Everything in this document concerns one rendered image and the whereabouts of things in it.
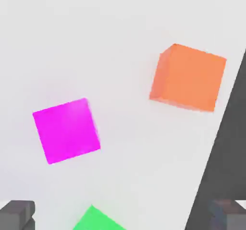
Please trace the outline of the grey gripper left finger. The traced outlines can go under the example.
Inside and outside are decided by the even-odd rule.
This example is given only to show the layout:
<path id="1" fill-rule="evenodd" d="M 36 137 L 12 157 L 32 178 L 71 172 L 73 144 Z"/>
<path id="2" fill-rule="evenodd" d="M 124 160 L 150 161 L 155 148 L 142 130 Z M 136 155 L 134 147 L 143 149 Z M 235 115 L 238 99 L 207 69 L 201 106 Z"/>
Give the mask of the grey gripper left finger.
<path id="1" fill-rule="evenodd" d="M 34 201 L 11 200 L 0 209 L 0 230 L 36 230 Z"/>

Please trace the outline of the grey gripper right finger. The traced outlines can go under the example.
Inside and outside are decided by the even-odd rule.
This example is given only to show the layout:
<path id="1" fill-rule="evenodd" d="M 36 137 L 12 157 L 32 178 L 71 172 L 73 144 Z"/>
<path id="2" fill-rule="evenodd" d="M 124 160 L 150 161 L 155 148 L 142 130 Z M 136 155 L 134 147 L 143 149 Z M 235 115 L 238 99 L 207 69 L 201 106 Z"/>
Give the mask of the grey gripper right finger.
<path id="1" fill-rule="evenodd" d="M 246 230 L 246 209 L 234 200 L 213 200 L 209 230 Z"/>

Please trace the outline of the large green box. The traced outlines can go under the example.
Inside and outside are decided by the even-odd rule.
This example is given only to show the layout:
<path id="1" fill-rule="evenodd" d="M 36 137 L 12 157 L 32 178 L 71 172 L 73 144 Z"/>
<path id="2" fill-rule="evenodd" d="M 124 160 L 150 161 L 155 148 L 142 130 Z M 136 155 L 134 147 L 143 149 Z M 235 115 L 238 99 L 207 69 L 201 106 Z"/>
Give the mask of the large green box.
<path id="1" fill-rule="evenodd" d="M 73 230 L 126 230 L 113 219 L 91 205 Z"/>

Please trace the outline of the large magenta box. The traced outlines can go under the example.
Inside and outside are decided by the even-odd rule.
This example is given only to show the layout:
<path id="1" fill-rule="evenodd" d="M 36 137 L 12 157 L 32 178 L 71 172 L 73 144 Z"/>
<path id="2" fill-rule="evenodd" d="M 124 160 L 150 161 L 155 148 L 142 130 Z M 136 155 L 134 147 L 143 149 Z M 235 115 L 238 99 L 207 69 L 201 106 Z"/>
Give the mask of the large magenta box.
<path id="1" fill-rule="evenodd" d="M 98 132 L 86 98 L 33 113 L 49 164 L 100 149 Z"/>

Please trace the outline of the large orange box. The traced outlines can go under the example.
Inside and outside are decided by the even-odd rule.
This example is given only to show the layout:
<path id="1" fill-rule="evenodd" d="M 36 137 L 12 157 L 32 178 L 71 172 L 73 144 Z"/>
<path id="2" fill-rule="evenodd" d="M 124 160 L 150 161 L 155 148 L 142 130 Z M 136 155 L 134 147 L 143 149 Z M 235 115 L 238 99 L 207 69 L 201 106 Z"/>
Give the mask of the large orange box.
<path id="1" fill-rule="evenodd" d="M 173 44 L 160 54 L 149 98 L 213 112 L 225 65 L 224 57 Z"/>

